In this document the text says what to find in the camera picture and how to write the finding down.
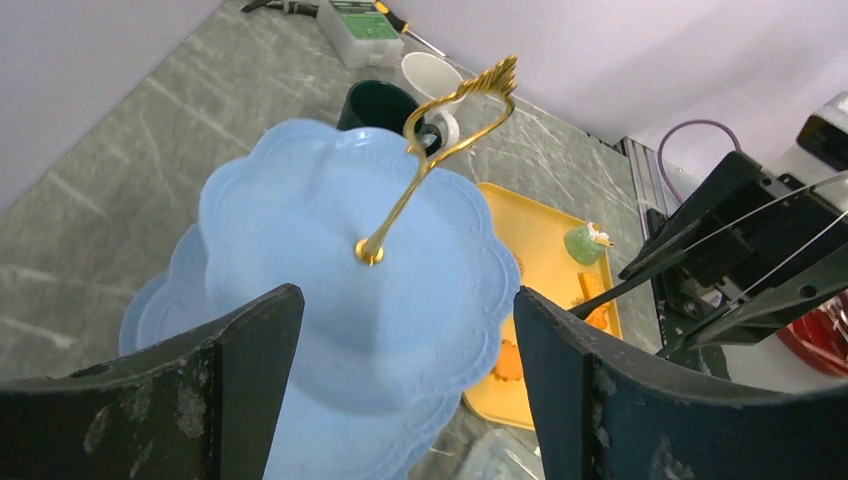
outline plastic box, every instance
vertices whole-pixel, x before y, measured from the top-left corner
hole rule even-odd
[[[403,40],[373,2],[323,0],[317,20],[347,68],[400,63]]]
[[[542,459],[506,430],[489,431],[468,454],[456,480],[544,480]]]

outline screwdriver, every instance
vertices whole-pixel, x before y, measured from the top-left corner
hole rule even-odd
[[[440,57],[447,58],[447,55],[445,55],[445,52],[434,47],[432,43],[428,42],[427,40],[424,40],[423,38],[418,36],[415,32],[410,30],[409,29],[409,22],[407,22],[406,20],[401,20],[400,17],[398,17],[391,10],[389,10],[389,7],[387,7],[385,3],[381,2],[380,0],[377,0],[376,2],[374,2],[374,5],[377,7],[377,10],[379,10],[380,13],[382,13],[386,17],[386,20],[389,21],[389,23],[392,25],[392,28],[394,28],[396,32],[398,32],[400,34],[405,33],[405,34],[409,35],[410,38],[417,40],[420,44],[429,48],[430,50],[435,52]]]

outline gray marble surface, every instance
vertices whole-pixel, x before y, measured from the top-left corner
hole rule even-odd
[[[334,124],[351,84],[391,78],[392,69],[346,70],[314,19],[244,15],[243,3],[226,3],[0,217],[0,380],[116,357],[124,309],[167,267],[210,173],[283,120]],[[499,108],[469,98],[457,118],[470,132]],[[626,159],[526,103],[446,164],[604,225],[615,271],[641,244]],[[647,287],[619,306],[625,340],[659,348]],[[460,407],[410,478],[451,478],[493,426]],[[534,445],[532,433],[512,431]]]

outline white wall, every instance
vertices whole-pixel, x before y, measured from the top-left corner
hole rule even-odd
[[[0,0],[0,212],[223,0]]]
[[[387,3],[474,70],[518,54],[521,96],[608,142],[656,147],[673,125],[706,117],[768,164],[848,90],[845,0]],[[731,144],[691,127],[667,148],[670,163],[704,177]]]
[[[841,385],[842,377],[831,377],[813,369],[772,335],[756,347],[722,347],[727,371],[736,383],[785,393],[803,393]]]

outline gold handle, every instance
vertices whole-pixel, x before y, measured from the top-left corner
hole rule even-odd
[[[455,92],[445,95],[442,98],[433,100],[426,105],[412,112],[412,115],[406,119],[403,126],[403,136],[409,141],[410,153],[418,156],[418,171],[412,178],[412,182],[406,191],[403,192],[400,199],[389,212],[389,216],[383,221],[383,224],[368,238],[363,238],[357,242],[355,252],[357,257],[368,265],[375,265],[383,259],[383,243],[386,241],[386,236],[389,234],[389,229],[395,223],[395,220],[400,216],[406,204],[409,203],[410,197],[416,189],[421,185],[421,182],[427,177],[436,166],[442,163],[451,155],[467,149],[478,140],[489,134],[492,130],[498,128],[503,122],[512,115],[515,111],[515,102],[512,100],[512,92],[515,90],[515,63],[518,58],[515,55],[510,55],[500,61],[494,68],[486,70],[479,77],[472,80],[466,80],[459,85]],[[421,146],[415,134],[415,124],[425,113],[439,108],[448,103],[462,100],[467,95],[472,93],[481,93],[484,95],[496,95],[503,100],[506,105],[504,113],[497,120],[487,125],[479,132],[470,137],[458,142],[456,145],[449,147],[447,150],[439,154],[436,158],[430,160]]]

